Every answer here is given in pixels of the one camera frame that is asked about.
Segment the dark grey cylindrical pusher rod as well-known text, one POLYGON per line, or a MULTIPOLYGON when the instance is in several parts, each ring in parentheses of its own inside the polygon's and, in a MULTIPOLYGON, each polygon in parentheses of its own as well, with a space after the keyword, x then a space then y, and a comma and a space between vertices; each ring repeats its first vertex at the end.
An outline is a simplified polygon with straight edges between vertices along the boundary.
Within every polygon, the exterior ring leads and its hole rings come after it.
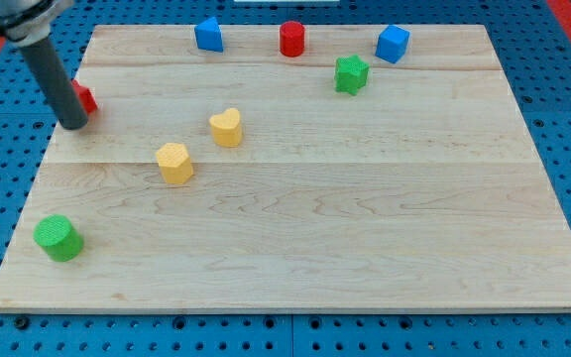
POLYGON ((52 41, 45 37, 20 47, 20 52, 61 127, 66 130, 83 128, 88 122, 87 113, 52 41))

